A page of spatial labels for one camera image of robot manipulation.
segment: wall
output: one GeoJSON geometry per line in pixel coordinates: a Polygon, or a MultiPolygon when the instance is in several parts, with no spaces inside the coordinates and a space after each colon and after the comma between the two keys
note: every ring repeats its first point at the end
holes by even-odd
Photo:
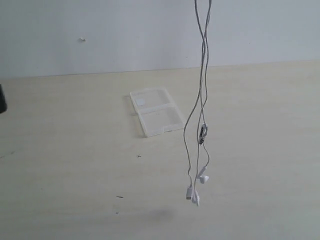
{"type": "MultiPolygon", "coordinates": [[[[320,59],[319,9],[213,1],[210,65],[320,59]]],[[[0,0],[0,78],[196,67],[200,48],[192,0],[0,0]]]]}

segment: clear plastic case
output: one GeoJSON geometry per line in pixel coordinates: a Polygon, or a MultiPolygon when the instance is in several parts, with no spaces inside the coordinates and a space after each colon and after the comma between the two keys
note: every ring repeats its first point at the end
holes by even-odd
{"type": "Polygon", "coordinates": [[[185,126],[180,110],[165,88],[146,88],[130,92],[130,97],[146,137],[185,126]]]}

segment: table surface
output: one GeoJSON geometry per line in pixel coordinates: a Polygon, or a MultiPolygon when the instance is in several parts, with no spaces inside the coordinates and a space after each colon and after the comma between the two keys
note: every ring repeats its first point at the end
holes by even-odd
{"type": "Polygon", "coordinates": [[[197,68],[2,80],[0,239],[320,239],[320,61],[209,69],[200,207],[183,131],[144,137],[129,98],[165,87],[187,117],[198,85],[197,68]]]}

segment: black object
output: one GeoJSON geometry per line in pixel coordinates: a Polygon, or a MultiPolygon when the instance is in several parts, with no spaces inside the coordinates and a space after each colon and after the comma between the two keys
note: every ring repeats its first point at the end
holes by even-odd
{"type": "Polygon", "coordinates": [[[4,91],[2,90],[2,86],[0,84],[0,114],[7,111],[7,103],[5,99],[4,91]]]}

